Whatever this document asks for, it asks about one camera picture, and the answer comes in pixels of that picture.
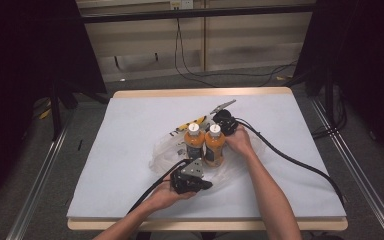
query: orange juice bottle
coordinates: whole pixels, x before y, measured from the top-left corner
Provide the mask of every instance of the orange juice bottle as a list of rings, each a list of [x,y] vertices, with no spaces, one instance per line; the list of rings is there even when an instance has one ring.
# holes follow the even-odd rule
[[[204,161],[210,167],[218,167],[223,161],[223,145],[225,136],[219,125],[211,125],[210,131],[205,134],[205,145],[207,146]]]
[[[205,134],[199,130],[199,125],[191,123],[188,131],[185,133],[186,151],[190,159],[197,159],[204,157],[204,142]]]

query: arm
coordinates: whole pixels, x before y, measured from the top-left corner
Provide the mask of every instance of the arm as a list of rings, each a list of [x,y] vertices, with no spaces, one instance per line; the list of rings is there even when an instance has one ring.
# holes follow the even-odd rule
[[[246,161],[258,208],[270,239],[301,239],[288,199],[252,149],[245,128],[239,125],[233,135],[226,137],[226,142]]]
[[[114,223],[107,230],[99,234],[95,240],[103,239],[128,239],[130,235],[153,212],[167,208],[181,199],[189,199],[195,192],[177,194],[170,186],[169,181],[161,183],[141,205],[127,214],[123,219]]]

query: person's left hand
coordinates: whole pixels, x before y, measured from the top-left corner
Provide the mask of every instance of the person's left hand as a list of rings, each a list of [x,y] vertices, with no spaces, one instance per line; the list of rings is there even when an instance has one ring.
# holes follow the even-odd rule
[[[183,194],[178,194],[171,188],[170,185],[170,176],[167,176],[168,179],[164,179],[158,187],[152,192],[151,196],[145,200],[153,210],[160,210],[168,208],[173,205],[178,200],[189,199],[196,195],[196,192],[187,192]]]

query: white bottle cap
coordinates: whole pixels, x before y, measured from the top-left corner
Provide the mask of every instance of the white bottle cap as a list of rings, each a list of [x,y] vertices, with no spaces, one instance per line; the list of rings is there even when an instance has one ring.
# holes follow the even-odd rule
[[[199,134],[199,125],[196,123],[191,123],[188,127],[189,134],[192,136],[197,136]]]
[[[214,124],[210,127],[210,135],[211,137],[219,137],[221,133],[221,128],[219,125]]]

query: clear plastic bag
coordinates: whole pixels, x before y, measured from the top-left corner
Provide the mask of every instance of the clear plastic bag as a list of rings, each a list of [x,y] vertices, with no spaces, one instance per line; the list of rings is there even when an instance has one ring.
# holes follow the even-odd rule
[[[154,146],[152,161],[149,168],[158,175],[166,173],[174,164],[187,158],[186,144],[183,132],[172,132],[165,135]],[[258,156],[262,156],[266,148],[265,144],[252,132],[248,132],[252,147]],[[246,173],[246,165],[242,157],[234,152],[227,144],[223,147],[224,162],[221,166],[212,168],[203,162],[204,177],[206,181],[213,183],[213,190],[224,186],[229,181]]]

